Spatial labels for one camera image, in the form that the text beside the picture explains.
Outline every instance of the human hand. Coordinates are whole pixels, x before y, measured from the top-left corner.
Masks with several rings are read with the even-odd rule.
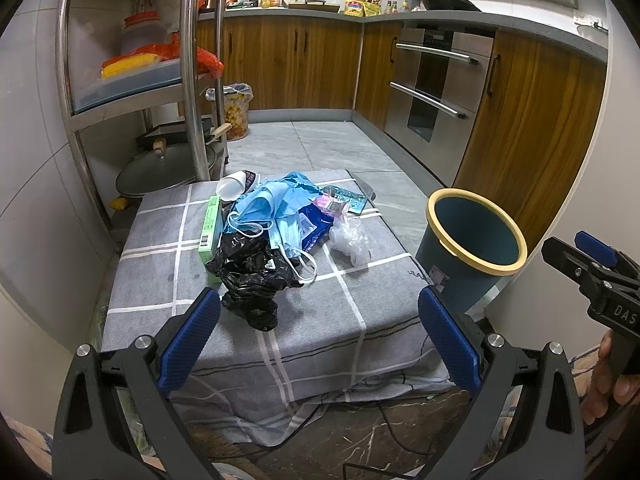
[[[586,398],[583,400],[580,410],[582,420],[593,424],[597,418],[604,416],[609,408],[609,397],[613,394],[614,400],[624,406],[640,389],[640,376],[620,376],[615,386],[612,384],[611,369],[609,368],[609,354],[611,352],[611,337],[613,330],[609,330],[602,338],[598,350],[598,363],[593,369],[591,384]],[[634,399],[633,404],[640,402],[640,396]]]

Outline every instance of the oven handle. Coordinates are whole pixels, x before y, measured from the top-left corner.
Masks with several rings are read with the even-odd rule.
[[[448,57],[449,59],[464,61],[472,65],[478,64],[477,59],[471,56],[467,56],[466,54],[459,54],[457,52],[450,52],[449,50],[441,50],[439,48],[431,48],[430,46],[421,46],[413,43],[396,43],[396,47],[403,50],[415,50],[416,52],[423,52],[424,54],[434,54],[435,56]]]
[[[404,92],[405,94],[410,95],[411,97],[420,99],[420,101],[425,102],[437,108],[438,110],[443,111],[444,113],[450,115],[451,117],[456,117],[458,119],[466,119],[465,113],[454,110],[453,108],[450,108],[447,105],[442,104],[440,101],[432,97],[429,97],[428,95],[423,94],[422,92],[412,90],[411,88],[408,88],[403,85],[399,85],[398,83],[394,83],[393,81],[389,83],[389,86],[391,86],[391,88],[395,88],[396,90]]]

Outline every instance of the metal screw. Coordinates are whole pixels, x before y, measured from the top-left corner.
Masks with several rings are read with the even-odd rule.
[[[562,349],[562,345],[560,343],[556,343],[553,341],[549,343],[549,350],[551,350],[554,354],[560,355],[564,350]]]
[[[496,348],[500,348],[504,345],[504,338],[500,334],[489,334],[486,337],[486,340],[491,346],[495,346]]]
[[[145,348],[149,348],[151,346],[151,336],[141,335],[139,338],[136,339],[135,345],[138,350],[144,350]]]
[[[87,355],[89,352],[91,351],[91,347],[87,344],[84,343],[83,345],[80,345],[78,347],[78,350],[76,350],[76,355],[78,357],[84,357],[85,355]]]

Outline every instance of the black plastic bag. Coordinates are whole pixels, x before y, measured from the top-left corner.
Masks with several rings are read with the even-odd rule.
[[[278,325],[278,305],[273,301],[276,292],[288,286],[302,286],[280,251],[270,248],[266,234],[249,238],[240,233],[224,233],[216,255],[206,267],[228,289],[222,306],[263,332]]]

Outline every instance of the trash can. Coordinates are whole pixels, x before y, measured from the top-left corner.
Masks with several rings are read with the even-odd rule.
[[[246,137],[249,131],[249,101],[254,98],[254,92],[246,83],[233,83],[225,86],[225,122],[231,124],[226,133],[226,140],[238,140]],[[206,92],[207,101],[211,103],[211,114],[215,117],[216,92],[209,88]]]
[[[427,204],[416,259],[452,312],[463,313],[527,259],[522,232],[500,207],[463,189],[440,189]]]

